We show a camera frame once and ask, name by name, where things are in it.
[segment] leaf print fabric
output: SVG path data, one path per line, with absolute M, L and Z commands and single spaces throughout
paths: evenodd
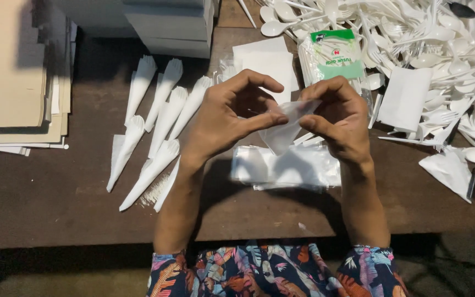
M 153 255 L 148 297 L 407 297 L 390 248 L 355 246 L 336 275 L 315 244 L 223 247 L 205 251 L 192 269 L 185 251 Z

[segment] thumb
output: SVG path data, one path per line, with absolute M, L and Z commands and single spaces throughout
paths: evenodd
M 276 112 L 266 112 L 251 118 L 242 119 L 240 126 L 241 132 L 248 135 L 252 132 L 267 129 L 276 125 L 287 124 L 289 118 L 284 114 Z
M 341 130 L 331 124 L 325 118 L 318 115 L 305 115 L 300 119 L 300 126 L 305 130 L 331 138 L 333 140 L 339 140 L 342 137 Z

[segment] left hand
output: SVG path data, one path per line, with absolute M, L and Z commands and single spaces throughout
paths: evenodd
M 272 77 L 249 69 L 208 88 L 183 149 L 183 159 L 204 163 L 252 132 L 287 124 L 286 115 L 266 112 L 278 104 L 260 87 L 283 91 L 283 85 Z

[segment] right hand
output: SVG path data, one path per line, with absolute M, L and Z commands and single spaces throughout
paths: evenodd
M 372 162 L 369 154 L 367 104 L 345 77 L 321 80 L 301 92 L 300 100 L 321 100 L 300 119 L 305 130 L 326 139 L 331 154 L 348 165 Z

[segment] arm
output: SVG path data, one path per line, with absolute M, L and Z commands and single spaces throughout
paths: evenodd
M 325 138 L 331 153 L 340 160 L 342 215 L 352 243 L 389 246 L 390 232 L 369 153 L 366 102 L 344 77 L 313 84 L 300 98 L 323 101 L 317 115 L 304 116 L 300 125 Z
M 259 87 L 283 91 L 283 86 L 273 78 L 248 69 L 206 91 L 181 151 L 174 185 L 157 217 L 153 243 L 156 253 L 174 254 L 186 248 L 199 212 L 208 159 L 231 149 L 252 132 L 287 123 L 283 114 L 263 113 L 278 104 Z

